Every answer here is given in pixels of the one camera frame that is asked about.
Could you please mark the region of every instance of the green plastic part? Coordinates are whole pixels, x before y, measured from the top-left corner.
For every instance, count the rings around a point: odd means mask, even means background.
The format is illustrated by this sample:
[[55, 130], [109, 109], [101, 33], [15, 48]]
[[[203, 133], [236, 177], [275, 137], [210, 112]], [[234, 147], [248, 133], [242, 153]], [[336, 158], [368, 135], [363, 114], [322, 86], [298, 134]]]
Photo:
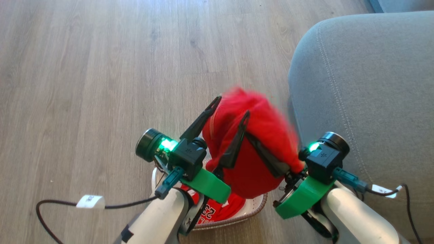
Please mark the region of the green plastic part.
[[275, 208], [283, 218], [292, 218], [306, 212], [330, 190], [335, 181], [325, 185], [312, 177], [306, 179], [283, 203]]
[[230, 187], [213, 173], [203, 168], [192, 181], [181, 179], [181, 182], [221, 204], [224, 204], [230, 195]]

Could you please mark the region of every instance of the red garment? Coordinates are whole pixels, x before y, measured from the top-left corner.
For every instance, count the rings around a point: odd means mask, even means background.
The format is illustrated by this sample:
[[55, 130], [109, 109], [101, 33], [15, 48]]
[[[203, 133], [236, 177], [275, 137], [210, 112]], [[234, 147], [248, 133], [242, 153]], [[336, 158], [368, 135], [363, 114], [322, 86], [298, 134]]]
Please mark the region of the red garment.
[[[207, 121], [202, 135], [212, 159], [206, 169], [213, 171], [221, 155], [234, 138], [245, 112], [250, 111], [247, 132], [258, 138], [291, 171], [299, 173], [303, 164], [298, 160], [297, 136], [283, 116], [265, 96], [241, 88], [223, 94], [213, 116]], [[242, 198], [255, 198], [277, 188], [283, 177], [274, 178], [255, 148], [244, 138], [233, 169], [223, 169], [224, 182]]]
[[[199, 201], [199, 194], [186, 185], [182, 185], [181, 189], [185, 190], [193, 198], [195, 204]], [[207, 224], [216, 221], [226, 220], [234, 216], [244, 206], [245, 199], [232, 193], [226, 203], [220, 204], [212, 199], [208, 200], [205, 210], [198, 219], [198, 224]]]

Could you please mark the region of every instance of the sofa seam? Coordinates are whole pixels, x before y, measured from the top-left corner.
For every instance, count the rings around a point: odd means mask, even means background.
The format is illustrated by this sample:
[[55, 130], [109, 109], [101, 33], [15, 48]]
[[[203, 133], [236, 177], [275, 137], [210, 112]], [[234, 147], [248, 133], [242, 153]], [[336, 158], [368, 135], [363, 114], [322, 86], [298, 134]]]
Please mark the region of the sofa seam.
[[324, 43], [322, 41], [322, 35], [321, 35], [322, 23], [323, 23], [323, 21], [321, 21], [319, 23], [319, 26], [316, 28], [316, 41], [317, 41], [318, 46], [319, 46], [322, 60], [324, 62], [325, 69], [327, 71], [327, 75], [329, 76], [329, 81], [330, 81], [330, 84], [331, 84], [332, 89], [333, 89], [333, 94], [335, 95], [336, 103], [338, 104], [338, 108], [339, 108], [339, 112], [341, 114], [342, 122], [343, 122], [344, 127], [345, 127], [345, 132], [349, 138], [349, 142], [350, 142], [351, 147], [353, 147], [353, 149], [356, 153], [355, 154], [356, 162], [359, 166], [360, 171], [362, 173], [366, 174], [366, 176], [368, 177], [368, 180], [372, 184], [373, 183], [372, 177], [369, 175], [368, 170], [366, 169], [365, 164], [363, 163], [362, 156], [361, 156], [360, 151], [358, 149], [358, 145], [357, 145], [354, 133], [352, 132], [351, 125], [350, 125], [350, 122], [349, 122], [349, 119], [348, 119], [348, 116], [346, 113], [346, 109], [345, 109], [345, 106], [344, 106], [343, 101], [342, 101], [342, 96], [341, 96], [340, 91], [338, 89], [336, 79], [333, 75], [332, 67], [330, 65], [330, 61], [329, 61], [329, 58], [327, 57], [326, 49], [325, 49]]

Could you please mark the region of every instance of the cable label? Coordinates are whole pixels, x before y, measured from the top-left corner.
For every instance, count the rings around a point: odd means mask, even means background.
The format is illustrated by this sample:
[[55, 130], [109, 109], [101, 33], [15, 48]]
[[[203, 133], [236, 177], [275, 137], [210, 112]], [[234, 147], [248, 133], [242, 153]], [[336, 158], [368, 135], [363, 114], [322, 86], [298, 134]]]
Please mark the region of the cable label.
[[105, 208], [103, 196], [84, 195], [76, 205], [77, 208]]
[[[381, 187], [379, 185], [374, 185], [374, 184], [372, 185], [372, 190], [376, 191], [378, 193], [389, 193], [389, 192], [392, 192], [392, 190], [389, 190], [387, 188]], [[387, 198], [395, 198], [396, 197], [396, 193], [392, 194], [390, 196], [386, 196], [386, 197]]]

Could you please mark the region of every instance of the glowing green led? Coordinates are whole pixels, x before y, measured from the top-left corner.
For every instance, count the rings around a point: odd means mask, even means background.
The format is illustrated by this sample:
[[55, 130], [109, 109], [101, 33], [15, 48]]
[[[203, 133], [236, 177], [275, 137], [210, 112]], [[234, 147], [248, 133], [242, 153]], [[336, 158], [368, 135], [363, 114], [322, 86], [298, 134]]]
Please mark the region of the glowing green led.
[[164, 148], [168, 149], [169, 151], [172, 151], [176, 145], [178, 145], [177, 141], [175, 141], [175, 140], [169, 141], [167, 139], [164, 139], [160, 144], [160, 146], [163, 146]]
[[309, 147], [309, 151], [310, 151], [310, 152], [313, 152], [313, 151], [315, 151], [318, 147], [319, 147], [319, 143], [316, 142], [316, 143], [310, 145], [310, 147]]

